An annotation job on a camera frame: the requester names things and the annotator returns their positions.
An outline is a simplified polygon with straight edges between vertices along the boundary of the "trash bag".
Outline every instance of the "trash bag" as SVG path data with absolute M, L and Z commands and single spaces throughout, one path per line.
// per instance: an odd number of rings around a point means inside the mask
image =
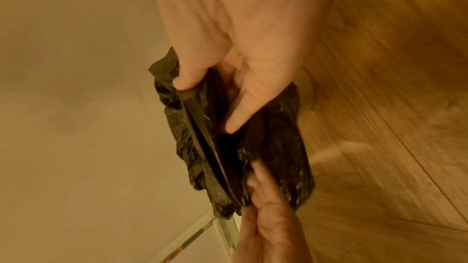
M 217 217 L 241 214 L 242 206 L 251 203 L 246 176 L 257 158 L 294 210 L 308 199 L 315 183 L 296 125 L 299 94 L 293 83 L 237 132 L 226 134 L 219 132 L 219 124 L 229 102 L 215 68 L 193 89 L 178 91 L 172 84 L 179 73 L 178 58 L 171 48 L 150 72 L 190 183 L 207 191 Z

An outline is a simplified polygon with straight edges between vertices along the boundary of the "black plastic bag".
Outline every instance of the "black plastic bag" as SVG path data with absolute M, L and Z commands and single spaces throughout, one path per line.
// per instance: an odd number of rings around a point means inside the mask
M 206 189 L 216 216 L 240 214 L 250 204 L 245 178 L 250 162 L 261 158 L 293 209 L 312 193 L 314 181 L 299 129 L 299 95 L 292 83 L 234 134 L 219 133 L 229 108 L 221 77 L 211 68 L 193 89 L 177 91 L 175 51 L 150 67 L 164 112 L 197 190 Z

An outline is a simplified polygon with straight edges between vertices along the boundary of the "person's right hand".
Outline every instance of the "person's right hand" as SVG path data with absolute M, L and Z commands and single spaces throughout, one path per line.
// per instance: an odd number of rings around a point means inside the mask
M 238 130 L 293 80 L 332 0 L 157 0 L 179 57 L 178 90 L 215 66 L 231 99 L 225 131 Z
M 268 169 L 252 163 L 253 205 L 242 209 L 233 263 L 312 263 L 302 225 Z

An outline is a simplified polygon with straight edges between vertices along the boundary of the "person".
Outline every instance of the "person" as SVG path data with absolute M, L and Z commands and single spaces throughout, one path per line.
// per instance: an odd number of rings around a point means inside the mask
M 231 108 L 224 132 L 238 130 L 293 80 L 318 39 L 332 0 L 157 0 L 179 58 L 178 90 L 210 67 L 221 74 Z M 311 262 L 299 220 L 268 170 L 249 178 L 253 206 L 243 209 L 236 262 Z

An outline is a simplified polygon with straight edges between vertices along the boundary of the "hand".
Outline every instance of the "hand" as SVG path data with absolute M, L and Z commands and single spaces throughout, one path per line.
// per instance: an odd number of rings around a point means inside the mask
M 252 164 L 253 206 L 242 209 L 234 263 L 312 263 L 302 226 L 268 169 Z
M 225 131 L 235 132 L 292 82 L 331 2 L 158 0 L 179 57 L 174 86 L 194 87 L 215 65 L 232 103 Z

